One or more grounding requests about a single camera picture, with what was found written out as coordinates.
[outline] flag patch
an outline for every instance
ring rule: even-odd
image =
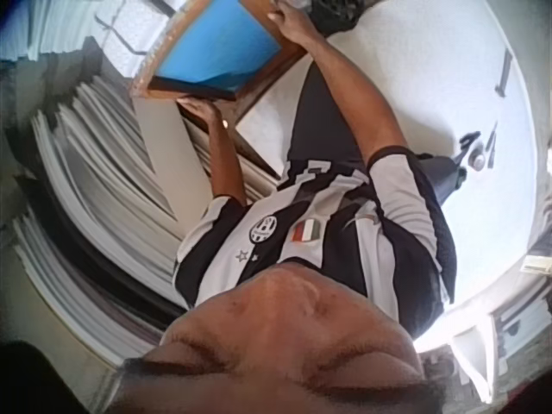
[[[320,222],[315,218],[309,218],[295,225],[292,242],[313,242],[320,238]]]

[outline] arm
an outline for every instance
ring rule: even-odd
[[[277,7],[279,12],[270,14],[270,19],[283,36],[302,46],[317,63],[363,160],[368,163],[383,147],[407,147],[391,107],[370,79],[316,31],[307,15],[283,0]]]
[[[241,205],[247,204],[242,167],[234,142],[223,125],[215,105],[208,101],[186,97],[178,102],[192,114],[202,118],[209,128],[210,182],[213,196],[231,196]]]

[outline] hand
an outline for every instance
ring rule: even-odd
[[[203,119],[208,126],[223,121],[221,111],[211,102],[196,97],[182,97],[176,100],[185,110]]]
[[[269,13],[282,35],[290,41],[307,48],[311,41],[323,39],[311,19],[301,10],[292,7],[286,0],[275,1],[278,11]]]

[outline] dark pants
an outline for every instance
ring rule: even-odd
[[[310,66],[299,98],[288,160],[327,160],[366,173],[361,151],[337,107],[320,69]],[[420,160],[437,200],[444,203],[456,190],[460,168],[449,157]]]

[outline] wall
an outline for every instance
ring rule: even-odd
[[[499,20],[529,92],[530,107],[535,124],[537,151],[537,189],[535,222],[530,245],[543,229],[544,199],[550,193],[546,172],[547,149],[551,138],[550,67],[552,5],[549,0],[487,0]]]

